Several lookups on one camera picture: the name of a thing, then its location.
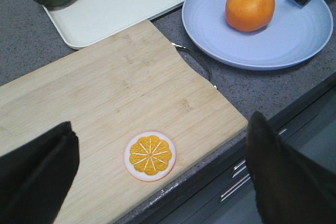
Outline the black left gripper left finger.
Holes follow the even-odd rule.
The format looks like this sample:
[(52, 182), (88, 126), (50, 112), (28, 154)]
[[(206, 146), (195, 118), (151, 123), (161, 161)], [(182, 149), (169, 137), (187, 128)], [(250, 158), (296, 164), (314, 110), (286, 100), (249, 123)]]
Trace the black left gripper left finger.
[(70, 122), (1, 156), (1, 223), (53, 223), (79, 163)]

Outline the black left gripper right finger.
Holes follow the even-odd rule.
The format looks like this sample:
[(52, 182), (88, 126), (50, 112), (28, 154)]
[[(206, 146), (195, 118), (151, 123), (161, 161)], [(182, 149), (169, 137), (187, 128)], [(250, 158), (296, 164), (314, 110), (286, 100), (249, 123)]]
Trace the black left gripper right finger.
[(246, 162), (263, 223), (335, 223), (335, 173), (286, 144), (259, 112), (248, 123)]

